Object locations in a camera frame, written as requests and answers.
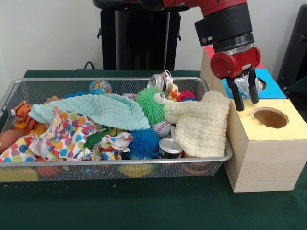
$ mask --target plastic bag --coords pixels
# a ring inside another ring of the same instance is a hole
[[[235,79],[235,84],[238,86],[238,89],[242,95],[242,98],[250,98],[249,89],[248,89],[249,88],[248,77],[249,75],[245,75],[241,78]],[[255,78],[255,84],[256,84],[258,94],[261,93],[265,89],[265,85],[258,78]],[[228,88],[227,90],[228,90],[228,93],[232,95],[231,89]]]

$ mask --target wooden block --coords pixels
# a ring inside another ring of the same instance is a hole
[[[21,131],[24,135],[28,135],[30,133],[29,128],[27,127],[27,123],[25,121],[20,123],[15,123],[14,128],[16,130]]]
[[[221,81],[210,69],[204,51],[201,78],[211,90],[226,96]],[[225,162],[234,192],[289,191],[307,160],[307,124],[288,99],[243,100],[238,112],[232,100],[227,136],[234,155]]]
[[[35,126],[35,129],[30,131],[30,134],[35,133],[39,137],[40,135],[42,135],[45,132],[45,130],[46,130],[45,124],[37,123],[36,126]]]
[[[0,181],[38,181],[37,172],[30,167],[2,167]]]

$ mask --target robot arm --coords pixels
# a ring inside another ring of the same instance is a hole
[[[227,79],[236,109],[244,110],[235,78],[248,75],[253,103],[259,101],[255,85],[255,68],[260,63],[260,51],[254,45],[247,0],[139,0],[150,10],[161,10],[179,4],[201,8],[204,18],[195,23],[201,46],[213,45],[215,55],[211,69],[216,77]]]

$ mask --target googly eye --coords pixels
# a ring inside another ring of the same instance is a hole
[[[159,103],[159,104],[163,104],[164,101],[167,100],[167,99],[165,98],[164,95],[162,95],[162,94],[160,94],[160,93],[156,93],[156,94],[154,95],[154,100],[155,100],[157,103]]]

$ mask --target metal basket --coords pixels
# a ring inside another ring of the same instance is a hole
[[[147,86],[148,78],[103,78],[113,93],[138,93]],[[1,131],[13,129],[17,118],[9,111],[26,100],[29,104],[42,104],[52,96],[64,97],[77,91],[88,91],[95,78],[41,78],[14,81],[0,102]],[[190,90],[201,100],[208,90],[199,78],[174,78],[180,90]],[[62,162],[2,162],[0,181],[57,181],[139,177],[213,176],[222,163],[233,155],[229,141],[224,157],[121,160],[121,161],[62,161]]]

